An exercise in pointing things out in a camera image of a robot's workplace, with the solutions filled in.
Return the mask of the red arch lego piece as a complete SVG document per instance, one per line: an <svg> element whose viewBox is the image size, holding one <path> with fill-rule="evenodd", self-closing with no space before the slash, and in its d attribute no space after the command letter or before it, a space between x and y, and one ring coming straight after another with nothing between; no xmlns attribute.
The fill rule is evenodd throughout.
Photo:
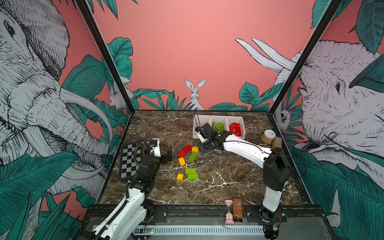
<svg viewBox="0 0 384 240"><path fill-rule="evenodd" d="M242 136L242 130L241 130L241 125L239 123L232 123L229 127L230 132L237 136L241 137Z"/></svg>

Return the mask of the white three-compartment bin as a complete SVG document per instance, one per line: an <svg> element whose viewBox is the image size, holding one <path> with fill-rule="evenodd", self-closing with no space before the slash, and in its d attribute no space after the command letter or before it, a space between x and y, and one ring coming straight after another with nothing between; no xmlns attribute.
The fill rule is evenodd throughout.
<svg viewBox="0 0 384 240"><path fill-rule="evenodd" d="M198 139L198 134L196 132L196 128L199 126L198 123L200 123L200 126L203 126L204 124L210 124L211 126L213 125L213 122L216 124L222 123L224 125L224 130L230 131L231 130L231 125L233 123L239 124L240 125L240 132L241 135L239 138L242 140L245 139L245 134L246 134L246 129L245 129L245 124L244 124L244 119L243 117L240 116L219 116L219 115L198 115L198 117L194 117L193 121L193 139Z"/></svg>

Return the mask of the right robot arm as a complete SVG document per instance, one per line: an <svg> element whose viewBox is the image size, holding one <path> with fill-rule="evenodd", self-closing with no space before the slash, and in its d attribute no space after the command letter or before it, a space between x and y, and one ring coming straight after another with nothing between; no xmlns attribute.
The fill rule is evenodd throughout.
<svg viewBox="0 0 384 240"><path fill-rule="evenodd" d="M199 150L203 154L214 150L227 151L259 166L263 170L263 181L266 185L261 212L272 215L278 210L283 190L291 175L287 157L282 156L279 151L247 142L228 131L218 133L209 124L197 126L195 132L201 141Z"/></svg>

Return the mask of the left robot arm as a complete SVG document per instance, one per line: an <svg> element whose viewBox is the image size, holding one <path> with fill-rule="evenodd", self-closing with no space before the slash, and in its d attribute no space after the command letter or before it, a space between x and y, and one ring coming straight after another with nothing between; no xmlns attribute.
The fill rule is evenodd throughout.
<svg viewBox="0 0 384 240"><path fill-rule="evenodd" d="M160 140L139 140L133 160L139 169L130 184L125 186L125 197L108 217L91 232L83 231L76 240L126 240L135 228L154 217L153 201L148 195L154 188L156 175L162 163L172 160L172 151L162 155Z"/></svg>

